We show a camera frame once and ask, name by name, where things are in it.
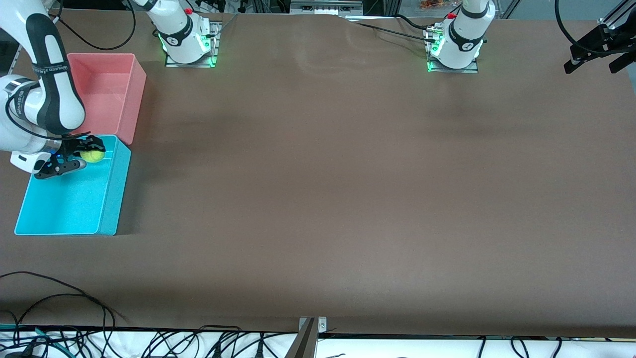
plastic bin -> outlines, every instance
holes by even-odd
[[[114,134],[131,144],[146,73],[134,54],[69,54],[78,95],[86,109],[74,133]]]
[[[106,155],[81,170],[38,180],[31,176],[16,235],[115,235],[130,164],[116,136],[99,136]]]

yellow-green ball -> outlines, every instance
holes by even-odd
[[[91,150],[89,152],[80,152],[79,156],[89,163],[96,163],[101,161],[106,153],[100,152],[99,150]]]

brown table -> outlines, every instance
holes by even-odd
[[[102,46],[129,32],[64,16]],[[148,80],[118,235],[14,236],[27,175],[3,153],[1,272],[80,286],[124,326],[636,336],[634,93],[609,59],[565,75],[555,23],[495,21],[478,75],[332,16],[241,15],[215,69],[164,68],[152,29],[138,14],[121,49]],[[62,289],[0,292],[19,310]],[[26,323],[100,320],[60,299]]]

turquoise plastic container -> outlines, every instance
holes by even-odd
[[[86,168],[46,180],[31,176],[16,235],[115,235],[130,149],[116,136],[98,136],[106,155]]]

pink plastic container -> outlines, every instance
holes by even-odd
[[[86,109],[73,133],[114,134],[132,143],[146,84],[134,54],[68,54],[75,88]]]

